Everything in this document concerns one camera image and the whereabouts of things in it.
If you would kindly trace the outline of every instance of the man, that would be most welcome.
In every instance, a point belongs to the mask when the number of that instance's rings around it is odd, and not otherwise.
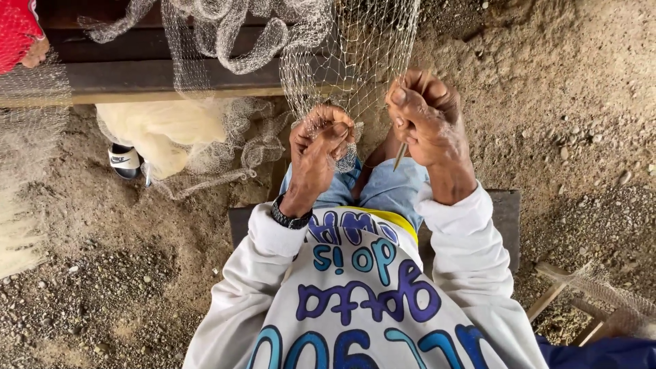
[[[36,0],[0,0],[0,74],[17,63],[34,68],[45,61],[50,43],[35,9]]]
[[[510,298],[508,252],[474,177],[458,93],[409,70],[386,102],[394,134],[373,154],[385,160],[354,189],[366,209],[339,207],[353,203],[331,169],[352,141],[344,111],[318,106],[292,130],[284,193],[254,208],[184,367],[546,368]],[[399,141],[411,158],[392,171]],[[422,220],[435,283],[421,271]]]

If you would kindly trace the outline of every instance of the black watch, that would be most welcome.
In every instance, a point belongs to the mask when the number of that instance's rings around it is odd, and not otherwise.
[[[282,214],[280,212],[280,203],[282,203],[283,199],[285,198],[285,193],[283,192],[282,194],[278,195],[278,197],[274,200],[274,204],[271,207],[271,217],[281,226],[289,229],[301,229],[308,225],[310,222],[310,217],[312,216],[312,209],[305,213],[302,217],[300,218],[290,218],[288,216],[285,216],[285,214]]]

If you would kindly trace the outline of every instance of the red shirt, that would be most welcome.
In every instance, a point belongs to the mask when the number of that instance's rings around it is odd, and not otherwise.
[[[0,74],[11,71],[45,34],[37,22],[36,0],[0,0]]]

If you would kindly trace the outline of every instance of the black and white sandal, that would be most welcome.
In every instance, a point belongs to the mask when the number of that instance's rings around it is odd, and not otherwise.
[[[110,165],[116,174],[123,179],[135,179],[141,174],[141,157],[133,147],[112,144],[107,150],[110,155]]]

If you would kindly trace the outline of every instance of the denim shorts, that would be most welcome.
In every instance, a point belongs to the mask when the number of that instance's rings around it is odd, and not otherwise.
[[[355,185],[361,171],[361,163],[358,160],[356,167],[350,172],[335,173],[330,188],[319,195],[313,208],[357,206],[391,211],[406,218],[415,232],[418,232],[424,219],[415,212],[413,206],[422,183],[428,180],[428,172],[412,158],[402,158],[395,171],[392,171],[393,168],[394,159],[378,164],[363,188],[360,199],[354,201],[351,197],[351,188]],[[291,165],[280,186],[281,194],[287,190],[290,180]]]

